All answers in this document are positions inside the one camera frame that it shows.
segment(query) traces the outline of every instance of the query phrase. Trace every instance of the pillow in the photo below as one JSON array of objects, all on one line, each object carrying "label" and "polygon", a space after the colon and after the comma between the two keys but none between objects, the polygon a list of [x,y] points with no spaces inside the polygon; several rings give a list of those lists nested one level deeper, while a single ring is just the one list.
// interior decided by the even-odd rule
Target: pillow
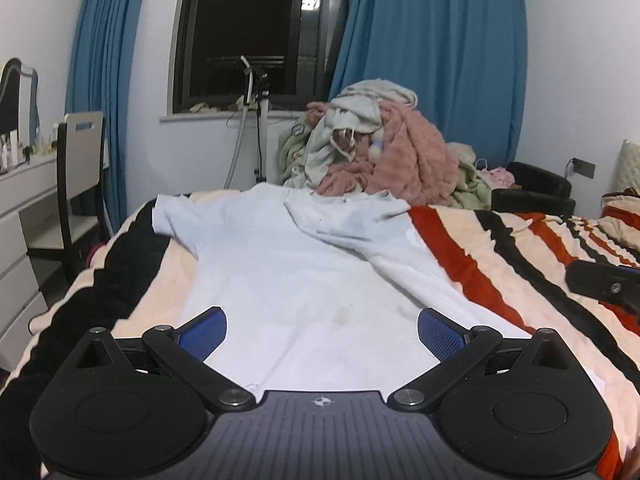
[{"label": "pillow", "polygon": [[629,140],[622,143],[612,191],[640,189],[640,146]]}]

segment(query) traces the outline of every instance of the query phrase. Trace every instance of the chair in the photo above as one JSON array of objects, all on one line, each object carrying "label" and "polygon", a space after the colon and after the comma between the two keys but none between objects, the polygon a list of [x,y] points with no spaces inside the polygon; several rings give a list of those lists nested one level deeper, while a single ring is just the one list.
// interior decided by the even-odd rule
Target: chair
[{"label": "chair", "polygon": [[571,216],[575,200],[571,183],[564,177],[523,162],[512,162],[507,170],[513,173],[522,189],[494,189],[491,209],[500,213],[544,213]]},{"label": "chair", "polygon": [[[26,235],[28,255],[62,262],[69,284],[76,278],[78,247],[89,235],[108,234],[102,197],[104,117],[102,112],[67,114],[58,127],[56,178],[58,216],[47,219]],[[70,213],[69,201],[92,190],[96,216]]]}]

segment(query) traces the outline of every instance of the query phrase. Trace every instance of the blue curtain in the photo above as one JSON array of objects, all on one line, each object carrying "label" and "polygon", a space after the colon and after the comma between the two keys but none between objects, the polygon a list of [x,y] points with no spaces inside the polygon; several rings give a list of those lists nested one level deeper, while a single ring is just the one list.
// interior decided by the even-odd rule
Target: blue curtain
[{"label": "blue curtain", "polygon": [[127,102],[141,4],[142,0],[84,0],[66,87],[67,112],[104,113],[110,163],[104,195],[114,229],[127,217]]},{"label": "blue curtain", "polygon": [[394,81],[447,141],[500,166],[518,145],[526,63],[524,0],[350,0],[331,97]]}]

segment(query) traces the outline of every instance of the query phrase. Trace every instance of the white drawer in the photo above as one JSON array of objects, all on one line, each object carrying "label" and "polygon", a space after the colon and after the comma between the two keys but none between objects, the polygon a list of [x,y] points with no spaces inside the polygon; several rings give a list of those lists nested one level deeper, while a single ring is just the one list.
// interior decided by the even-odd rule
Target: white drawer
[{"label": "white drawer", "polygon": [[11,326],[0,337],[0,366],[5,370],[13,370],[17,367],[24,349],[31,339],[29,323],[31,319],[47,311],[47,304],[41,293],[33,298]]},{"label": "white drawer", "polygon": [[26,252],[18,213],[0,219],[0,276]]},{"label": "white drawer", "polygon": [[0,216],[56,187],[55,162],[14,171],[0,180]]},{"label": "white drawer", "polygon": [[28,258],[23,258],[0,280],[0,333],[14,320],[38,291]]}]

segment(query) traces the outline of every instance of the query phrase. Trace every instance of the wall socket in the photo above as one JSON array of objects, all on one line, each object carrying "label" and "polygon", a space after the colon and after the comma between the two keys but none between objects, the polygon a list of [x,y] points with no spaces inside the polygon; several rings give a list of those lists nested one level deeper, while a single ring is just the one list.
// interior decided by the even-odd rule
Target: wall socket
[{"label": "wall socket", "polygon": [[572,158],[574,173],[593,179],[596,174],[596,165],[580,158]]}]

